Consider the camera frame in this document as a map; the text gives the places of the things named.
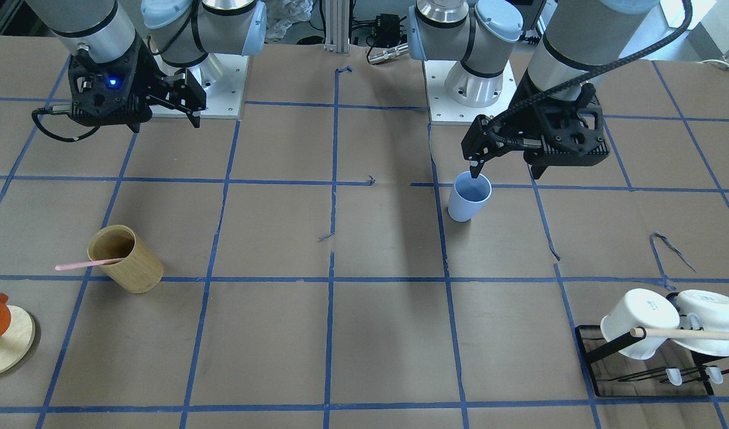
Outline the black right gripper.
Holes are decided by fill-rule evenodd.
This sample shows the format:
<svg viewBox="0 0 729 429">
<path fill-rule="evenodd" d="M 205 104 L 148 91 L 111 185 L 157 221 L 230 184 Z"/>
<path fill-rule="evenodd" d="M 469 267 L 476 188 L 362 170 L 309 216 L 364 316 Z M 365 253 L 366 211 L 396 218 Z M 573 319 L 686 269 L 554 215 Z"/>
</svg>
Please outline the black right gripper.
<svg viewBox="0 0 729 429">
<path fill-rule="evenodd" d="M 97 63 L 93 53 L 88 44 L 79 43 L 70 58 L 70 119 L 86 127 L 125 125 L 138 133 L 152 118 L 151 105 L 160 105 L 184 113 L 195 129 L 200 128 L 207 96 L 190 70 L 163 74 L 139 35 L 113 61 Z"/>
</svg>

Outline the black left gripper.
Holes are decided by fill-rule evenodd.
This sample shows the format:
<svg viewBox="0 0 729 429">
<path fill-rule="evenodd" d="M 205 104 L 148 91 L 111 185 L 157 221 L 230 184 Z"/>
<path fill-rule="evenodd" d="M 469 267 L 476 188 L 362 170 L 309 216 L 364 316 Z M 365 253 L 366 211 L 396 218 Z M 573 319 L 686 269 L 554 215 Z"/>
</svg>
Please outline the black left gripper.
<svg viewBox="0 0 729 429">
<path fill-rule="evenodd" d="M 533 180 L 541 179 L 550 166 L 595 166 L 610 155 L 603 111 L 595 93 L 595 86 L 588 82 L 574 100 L 548 97 L 517 112 L 517 133 L 541 144 L 524 152 Z M 478 179 L 487 161 L 523 150 L 523 139 L 498 135 L 489 117 L 477 115 L 461 141 L 461 149 L 471 178 Z"/>
</svg>

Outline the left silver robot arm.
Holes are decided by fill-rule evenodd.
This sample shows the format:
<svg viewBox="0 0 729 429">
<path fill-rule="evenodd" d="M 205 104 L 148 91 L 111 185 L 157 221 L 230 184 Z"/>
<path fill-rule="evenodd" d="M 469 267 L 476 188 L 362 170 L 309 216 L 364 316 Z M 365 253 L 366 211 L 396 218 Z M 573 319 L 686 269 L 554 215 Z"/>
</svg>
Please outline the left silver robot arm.
<svg viewBox="0 0 729 429">
<path fill-rule="evenodd" d="M 461 141 L 476 178 L 493 158 L 524 154 L 534 179 L 552 166 L 590 167 L 610 155 L 601 76 L 631 62 L 621 52 L 655 1 L 560 1 L 505 111 L 477 115 Z M 524 17 L 508 1 L 417 1 L 407 14 L 410 55 L 454 62 L 446 84 L 471 105 L 471 83 L 501 83 Z"/>
</svg>

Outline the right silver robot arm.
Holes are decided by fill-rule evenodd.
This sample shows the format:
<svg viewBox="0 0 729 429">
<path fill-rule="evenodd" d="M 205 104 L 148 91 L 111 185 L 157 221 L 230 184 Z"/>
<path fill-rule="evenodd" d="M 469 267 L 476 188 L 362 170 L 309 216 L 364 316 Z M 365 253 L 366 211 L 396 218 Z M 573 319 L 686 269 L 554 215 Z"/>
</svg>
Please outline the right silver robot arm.
<svg viewBox="0 0 729 429">
<path fill-rule="evenodd" d="M 70 52 L 70 100 L 32 112 L 65 115 L 94 133 L 124 125 L 137 133 L 154 116 L 237 119 L 247 60 L 267 28 L 262 1 L 143 1 L 140 32 L 119 1 L 29 1 Z"/>
</svg>

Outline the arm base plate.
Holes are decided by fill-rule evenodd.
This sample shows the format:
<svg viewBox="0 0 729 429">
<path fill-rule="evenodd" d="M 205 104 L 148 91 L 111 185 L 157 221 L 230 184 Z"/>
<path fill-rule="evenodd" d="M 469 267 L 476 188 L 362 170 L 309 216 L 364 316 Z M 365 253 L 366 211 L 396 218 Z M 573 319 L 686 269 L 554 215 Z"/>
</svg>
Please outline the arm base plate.
<svg viewBox="0 0 729 429">
<path fill-rule="evenodd" d="M 424 61 L 425 89 L 429 101 L 430 122 L 433 125 L 463 125 L 484 114 L 493 117 L 505 111 L 516 90 L 513 69 L 508 61 L 501 77 L 501 90 L 495 102 L 487 107 L 468 107 L 457 103 L 449 94 L 444 82 L 454 62 Z"/>
<path fill-rule="evenodd" d="M 206 108 L 196 112 L 202 119 L 239 119 L 247 79 L 248 56 L 203 54 L 190 63 L 189 71 L 206 93 Z"/>
</svg>

